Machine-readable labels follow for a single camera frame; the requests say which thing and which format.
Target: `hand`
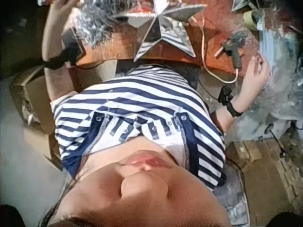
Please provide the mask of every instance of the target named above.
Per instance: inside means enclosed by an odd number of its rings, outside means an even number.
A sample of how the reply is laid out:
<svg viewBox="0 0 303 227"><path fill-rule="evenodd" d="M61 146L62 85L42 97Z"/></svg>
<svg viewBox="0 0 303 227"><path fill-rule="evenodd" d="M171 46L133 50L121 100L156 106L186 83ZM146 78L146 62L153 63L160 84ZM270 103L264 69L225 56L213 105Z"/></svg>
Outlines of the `hand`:
<svg viewBox="0 0 303 227"><path fill-rule="evenodd" d="M43 34L42 57L44 61L59 55L62 51L61 33L79 0L55 0L52 4Z"/></svg>
<svg viewBox="0 0 303 227"><path fill-rule="evenodd" d="M267 59L258 52L258 56L253 56L247 67L241 92L233 103L237 112L246 111L254 99L268 83L270 76L270 66Z"/></svg>

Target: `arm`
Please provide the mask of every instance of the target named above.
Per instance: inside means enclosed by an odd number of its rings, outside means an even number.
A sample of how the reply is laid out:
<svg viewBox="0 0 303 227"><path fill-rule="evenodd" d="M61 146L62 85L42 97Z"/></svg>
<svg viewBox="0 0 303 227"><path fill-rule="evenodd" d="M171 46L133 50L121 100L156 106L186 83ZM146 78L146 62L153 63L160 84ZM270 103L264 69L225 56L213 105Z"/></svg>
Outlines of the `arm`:
<svg viewBox="0 0 303 227"><path fill-rule="evenodd" d="M61 53L61 33L72 7L77 2L78 0L56 0L51 6L42 42L42 58L44 61L48 61ZM44 71L47 91L51 101L74 90L71 77L65 65L57 70L45 68Z"/></svg>
<svg viewBox="0 0 303 227"><path fill-rule="evenodd" d="M259 59L255 56L251 58L246 75L243 79L241 92L231 101L233 108L239 113L242 113L249 108L269 80L269 63L261 53L258 53L258 55ZM212 113L211 118L224 133L228 131L235 120L228 112L226 106L223 106Z"/></svg>

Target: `person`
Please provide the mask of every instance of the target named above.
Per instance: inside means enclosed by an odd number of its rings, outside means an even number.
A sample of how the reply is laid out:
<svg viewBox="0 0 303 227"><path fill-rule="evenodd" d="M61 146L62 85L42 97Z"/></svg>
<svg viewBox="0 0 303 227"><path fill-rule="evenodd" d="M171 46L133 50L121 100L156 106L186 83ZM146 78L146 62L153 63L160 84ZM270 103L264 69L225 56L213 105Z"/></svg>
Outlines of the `person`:
<svg viewBox="0 0 303 227"><path fill-rule="evenodd" d="M44 61L62 52L60 35L76 4L51 6ZM258 53L230 108L209 114L188 82L162 65L140 65L81 93L66 66L45 68L62 165L75 184L41 226L229 227L212 194L225 162L224 133L268 78Z"/></svg>

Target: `silver tinsel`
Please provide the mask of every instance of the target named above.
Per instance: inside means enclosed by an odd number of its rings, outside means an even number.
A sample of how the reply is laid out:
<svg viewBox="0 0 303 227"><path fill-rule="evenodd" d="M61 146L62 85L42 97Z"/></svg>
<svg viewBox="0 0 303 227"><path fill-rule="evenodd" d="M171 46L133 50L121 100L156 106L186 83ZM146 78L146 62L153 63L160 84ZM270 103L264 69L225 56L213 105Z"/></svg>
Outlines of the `silver tinsel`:
<svg viewBox="0 0 303 227"><path fill-rule="evenodd" d="M137 0L85 0L74 18L78 37L94 49L100 42L111 38L118 22L112 16L136 4Z"/></svg>

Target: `striped shirt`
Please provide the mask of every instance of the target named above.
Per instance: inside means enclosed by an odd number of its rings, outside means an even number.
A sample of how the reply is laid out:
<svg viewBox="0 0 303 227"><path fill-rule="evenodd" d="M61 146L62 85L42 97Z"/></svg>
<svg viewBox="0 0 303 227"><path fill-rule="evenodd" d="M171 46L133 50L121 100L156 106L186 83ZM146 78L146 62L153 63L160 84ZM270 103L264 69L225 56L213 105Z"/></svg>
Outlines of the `striped shirt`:
<svg viewBox="0 0 303 227"><path fill-rule="evenodd" d="M201 96L156 64L72 92L51 103L62 165L75 176L81 157L145 136L213 190L225 163L222 133Z"/></svg>

